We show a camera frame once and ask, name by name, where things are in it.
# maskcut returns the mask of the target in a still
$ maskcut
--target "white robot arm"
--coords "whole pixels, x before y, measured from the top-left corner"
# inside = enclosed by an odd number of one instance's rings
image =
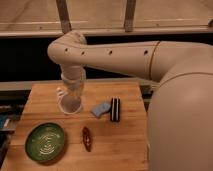
[[[86,45],[83,35],[69,32],[49,45],[48,54],[61,66],[65,83],[83,80],[79,66],[160,82],[148,111],[149,171],[213,170],[212,46],[159,41]]]

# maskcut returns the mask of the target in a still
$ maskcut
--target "wooden cutting board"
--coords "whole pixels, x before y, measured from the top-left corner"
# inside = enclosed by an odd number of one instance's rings
[[[2,171],[147,171],[146,111],[137,82],[86,82],[83,110],[63,114],[57,106],[60,83],[35,84],[6,154]],[[112,97],[121,99],[120,122],[109,114],[96,119],[91,109]],[[29,159],[24,144],[28,134],[45,122],[58,123],[66,132],[66,146],[60,156],[46,164]],[[86,126],[93,137],[92,151],[82,143]]]

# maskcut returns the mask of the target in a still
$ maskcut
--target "plate rim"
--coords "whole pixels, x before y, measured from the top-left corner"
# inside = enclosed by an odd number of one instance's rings
[[[42,126],[45,126],[45,125],[48,125],[48,124],[50,124],[50,125],[55,125],[55,126],[59,127],[59,129],[60,129],[61,132],[63,133],[63,137],[64,137],[64,138],[63,138],[63,141],[62,141],[61,149],[58,151],[57,154],[55,154],[54,156],[50,157],[49,159],[46,159],[46,160],[36,160],[36,159],[34,159],[34,158],[29,154],[29,152],[28,152],[28,150],[27,150],[27,142],[28,142],[28,140],[29,140],[29,137],[30,137],[38,128],[40,128],[40,127],[42,127]],[[48,162],[48,161],[50,161],[50,160],[53,160],[55,157],[57,157],[57,156],[61,153],[61,151],[63,150],[64,145],[65,145],[65,132],[64,132],[64,129],[63,129],[59,124],[57,124],[57,123],[54,123],[54,122],[46,122],[46,123],[42,123],[42,124],[37,125],[34,129],[32,129],[32,131],[30,131],[30,133],[28,134],[28,136],[27,136],[27,138],[26,138],[26,140],[25,140],[25,153],[27,154],[27,156],[28,156],[31,160],[36,161],[36,162],[39,162],[39,163],[44,163],[44,162]]]

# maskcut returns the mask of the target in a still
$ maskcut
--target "small hole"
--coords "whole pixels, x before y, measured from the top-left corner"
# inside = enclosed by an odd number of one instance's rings
[[[148,50],[145,50],[145,51],[144,51],[144,55],[146,55],[146,54],[148,54]]]

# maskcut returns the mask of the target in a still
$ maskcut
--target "green plate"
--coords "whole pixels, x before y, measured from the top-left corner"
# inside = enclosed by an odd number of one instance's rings
[[[29,134],[25,142],[25,151],[32,160],[47,162],[62,151],[64,143],[63,129],[58,124],[45,123]]]

